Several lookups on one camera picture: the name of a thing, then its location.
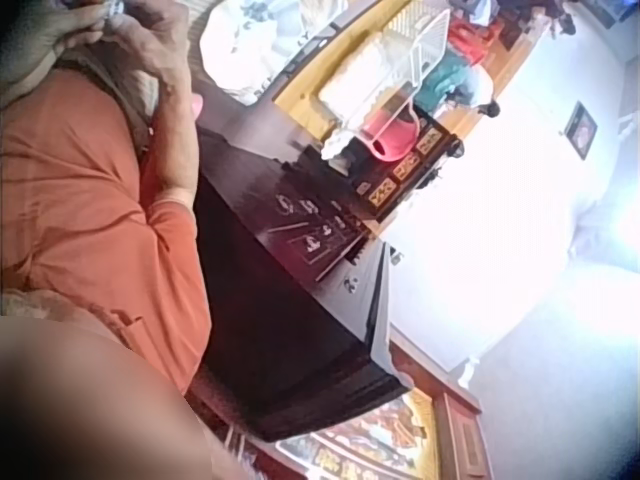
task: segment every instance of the orange shirt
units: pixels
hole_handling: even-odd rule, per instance
[[[3,288],[71,299],[186,391],[211,328],[195,218],[172,201],[142,208],[153,182],[117,103],[54,70],[1,128]]]

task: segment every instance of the teal object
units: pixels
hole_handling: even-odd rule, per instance
[[[466,58],[447,48],[442,60],[427,75],[413,102],[427,113],[434,113],[448,93],[462,85],[471,65]]]

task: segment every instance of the dish rack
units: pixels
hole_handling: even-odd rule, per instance
[[[449,19],[445,4],[412,0],[342,62],[318,94],[337,123],[325,141],[323,159],[338,155],[354,137],[370,144],[382,135],[444,56]],[[386,121],[371,122],[381,109]]]

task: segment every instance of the picture frame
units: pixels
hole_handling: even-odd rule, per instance
[[[597,131],[598,125],[593,117],[582,103],[577,102],[565,129],[565,136],[582,160],[587,158]]]

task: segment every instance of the hand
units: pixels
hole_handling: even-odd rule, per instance
[[[129,0],[131,15],[114,15],[109,33],[140,62],[141,68],[165,85],[188,83],[189,9],[174,0]]]
[[[35,88],[66,48],[102,37],[107,5],[69,10],[54,0],[30,2],[0,52],[0,92]]]

